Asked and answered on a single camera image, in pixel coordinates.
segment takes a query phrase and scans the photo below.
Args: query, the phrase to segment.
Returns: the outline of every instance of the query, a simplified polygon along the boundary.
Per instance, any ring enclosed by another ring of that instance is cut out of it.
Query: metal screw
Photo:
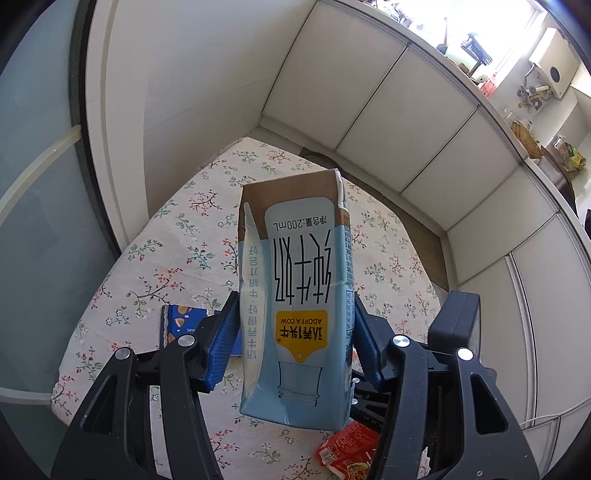
[[[392,341],[394,342],[394,345],[399,346],[401,348],[410,345],[410,340],[408,339],[408,337],[405,337],[404,335],[397,335],[394,338],[392,338]]]
[[[180,346],[191,346],[195,343],[195,337],[193,335],[183,335],[178,338],[178,344]]]
[[[129,350],[129,348],[127,348],[126,346],[124,346],[123,348],[119,348],[115,352],[115,358],[117,360],[125,360],[126,358],[129,358],[130,355],[131,355],[131,350]]]
[[[462,360],[465,360],[465,361],[472,360],[472,358],[474,357],[474,354],[472,353],[471,350],[468,350],[468,348],[460,348],[457,351],[457,355],[458,355],[458,357],[460,357]]]

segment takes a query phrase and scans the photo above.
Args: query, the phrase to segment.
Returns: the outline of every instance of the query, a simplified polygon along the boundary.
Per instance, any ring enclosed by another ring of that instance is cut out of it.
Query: tablecloth
[[[212,313],[238,289],[236,227],[242,185],[321,169],[242,138],[189,180],[131,242],[92,297],[61,363],[52,398],[55,415],[66,424],[72,420],[117,348],[127,345],[138,353],[158,348],[163,304]],[[344,182],[356,291],[368,311],[387,318],[395,332],[425,341],[440,305],[402,223],[369,194]],[[154,455],[158,472],[170,477],[158,388],[151,391]],[[331,478],[313,456],[331,432],[240,415],[241,391],[241,360],[231,358],[214,392],[200,395],[226,480]]]

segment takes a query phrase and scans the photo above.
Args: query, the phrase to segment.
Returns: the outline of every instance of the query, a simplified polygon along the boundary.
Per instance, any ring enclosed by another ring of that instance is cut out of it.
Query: window
[[[434,47],[444,43],[447,19],[446,56],[468,68],[475,61],[461,43],[473,33],[492,58],[477,72],[490,74],[503,66],[541,13],[529,0],[377,0],[376,7]]]

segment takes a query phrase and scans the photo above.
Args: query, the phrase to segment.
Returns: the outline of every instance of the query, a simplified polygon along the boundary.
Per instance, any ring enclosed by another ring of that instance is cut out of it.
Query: blue gripper pad
[[[204,354],[200,358],[204,369],[202,381],[210,391],[223,379],[239,330],[238,292],[233,291],[222,311],[203,319],[195,331],[195,337]]]
[[[365,378],[377,391],[381,391],[385,382],[389,380],[382,370],[382,364],[385,363],[382,356],[393,336],[394,331],[388,321],[367,313],[361,299],[355,294],[353,345],[357,350]]]

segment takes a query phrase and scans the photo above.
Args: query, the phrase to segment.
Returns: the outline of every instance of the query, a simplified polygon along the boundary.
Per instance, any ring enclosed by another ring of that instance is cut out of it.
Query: sliding glass door
[[[9,389],[0,410],[49,473],[66,429],[50,410],[61,356],[118,252],[89,197],[71,119],[79,2],[25,3],[50,5],[0,74],[0,387]],[[46,396],[32,406],[26,392]]]

